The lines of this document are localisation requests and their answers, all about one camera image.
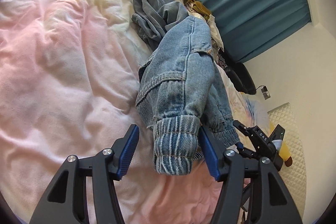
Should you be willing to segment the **black sofa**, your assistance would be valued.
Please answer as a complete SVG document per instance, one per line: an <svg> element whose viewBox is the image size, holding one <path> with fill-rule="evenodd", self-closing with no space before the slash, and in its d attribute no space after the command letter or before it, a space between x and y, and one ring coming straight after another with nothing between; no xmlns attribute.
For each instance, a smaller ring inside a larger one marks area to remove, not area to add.
<svg viewBox="0 0 336 224"><path fill-rule="evenodd" d="M256 87L245 65L234 61L230 55L223 50L219 50L218 57L218 65L223 68L235 89L239 92L255 95Z"/></svg>

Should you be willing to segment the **wall power socket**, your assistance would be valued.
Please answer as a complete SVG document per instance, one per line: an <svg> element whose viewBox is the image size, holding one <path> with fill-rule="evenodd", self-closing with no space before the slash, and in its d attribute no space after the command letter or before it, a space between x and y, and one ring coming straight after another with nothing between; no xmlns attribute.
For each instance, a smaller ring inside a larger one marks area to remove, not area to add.
<svg viewBox="0 0 336 224"><path fill-rule="evenodd" d="M262 93L262 96L264 97L264 100L268 100L270 98L270 93L265 85L260 85L256 90L259 90Z"/></svg>

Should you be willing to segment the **yellow plush toy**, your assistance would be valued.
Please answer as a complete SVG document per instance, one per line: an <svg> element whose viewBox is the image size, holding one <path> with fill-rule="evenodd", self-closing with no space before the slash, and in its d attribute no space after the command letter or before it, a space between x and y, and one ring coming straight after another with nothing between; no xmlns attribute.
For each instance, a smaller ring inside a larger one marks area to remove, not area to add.
<svg viewBox="0 0 336 224"><path fill-rule="evenodd" d="M269 136L270 141L276 147L280 158L283 160L286 167L290 167L293 164L293 159L289 151L289 147L284 141L285 129L281 125L277 125L271 135Z"/></svg>

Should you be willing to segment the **pastel tie-dye duvet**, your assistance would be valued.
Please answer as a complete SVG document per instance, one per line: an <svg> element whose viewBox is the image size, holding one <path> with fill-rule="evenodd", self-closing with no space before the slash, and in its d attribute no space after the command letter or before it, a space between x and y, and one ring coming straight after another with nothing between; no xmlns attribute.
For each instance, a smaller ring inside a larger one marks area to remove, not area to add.
<svg viewBox="0 0 336 224"><path fill-rule="evenodd" d="M159 174L135 107L150 48L133 0L1 0L1 193L28 222L67 156L96 155L135 123L140 139L116 192L126 223L209 223L221 185L198 160Z"/></svg>

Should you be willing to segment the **quilted cream headboard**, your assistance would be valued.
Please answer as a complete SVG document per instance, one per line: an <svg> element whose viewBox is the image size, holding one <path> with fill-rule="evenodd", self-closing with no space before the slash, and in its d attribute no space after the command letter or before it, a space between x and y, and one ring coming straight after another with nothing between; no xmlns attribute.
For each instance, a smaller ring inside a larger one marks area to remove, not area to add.
<svg viewBox="0 0 336 224"><path fill-rule="evenodd" d="M280 125L285 129L284 142L288 146L293 163L283 166L280 176L284 180L300 215L303 215L306 201L306 162L303 145L295 123L290 104L285 103L268 112L273 125Z"/></svg>

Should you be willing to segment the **mustard yellow garment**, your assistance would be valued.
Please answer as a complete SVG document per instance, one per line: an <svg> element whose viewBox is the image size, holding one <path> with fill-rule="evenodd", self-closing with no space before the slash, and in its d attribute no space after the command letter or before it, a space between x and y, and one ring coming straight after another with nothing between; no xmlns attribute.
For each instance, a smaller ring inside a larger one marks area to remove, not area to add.
<svg viewBox="0 0 336 224"><path fill-rule="evenodd" d="M197 13L202 16L205 21L209 20L211 11L197 0L183 0L183 4L189 12Z"/></svg>

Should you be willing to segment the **blue denim jeans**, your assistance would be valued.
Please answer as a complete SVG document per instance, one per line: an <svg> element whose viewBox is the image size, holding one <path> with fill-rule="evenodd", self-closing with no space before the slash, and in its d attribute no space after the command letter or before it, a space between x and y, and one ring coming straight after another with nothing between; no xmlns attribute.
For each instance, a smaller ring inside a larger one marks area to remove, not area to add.
<svg viewBox="0 0 336 224"><path fill-rule="evenodd" d="M133 0L132 21L152 54L138 71L136 107L153 132L153 161L161 174L186 175L202 157L201 126L225 147L239 141L210 28L175 0Z"/></svg>

